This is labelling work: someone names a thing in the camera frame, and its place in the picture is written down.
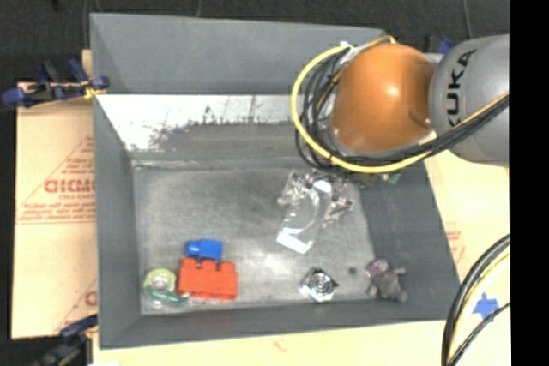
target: cardboard sheet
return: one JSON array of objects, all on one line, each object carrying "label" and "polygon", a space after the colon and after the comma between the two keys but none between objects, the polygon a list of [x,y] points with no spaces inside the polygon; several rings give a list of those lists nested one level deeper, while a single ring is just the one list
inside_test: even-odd
[{"label": "cardboard sheet", "polygon": [[97,310],[91,101],[17,115],[14,339],[56,335]]}]

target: clear plastic piece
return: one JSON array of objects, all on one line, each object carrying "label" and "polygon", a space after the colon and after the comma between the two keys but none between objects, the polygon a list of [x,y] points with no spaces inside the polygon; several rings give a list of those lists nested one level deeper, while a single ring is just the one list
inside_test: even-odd
[{"label": "clear plastic piece", "polygon": [[339,195],[343,184],[329,174],[292,171],[278,199],[286,211],[276,241],[306,253],[323,227],[352,210],[353,202]]}]

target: orange device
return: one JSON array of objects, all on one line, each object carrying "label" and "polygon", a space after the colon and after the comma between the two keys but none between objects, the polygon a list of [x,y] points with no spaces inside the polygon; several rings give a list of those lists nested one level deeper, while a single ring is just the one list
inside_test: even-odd
[{"label": "orange device", "polygon": [[238,275],[234,264],[213,260],[183,258],[179,265],[178,294],[193,297],[233,300],[238,294]]}]

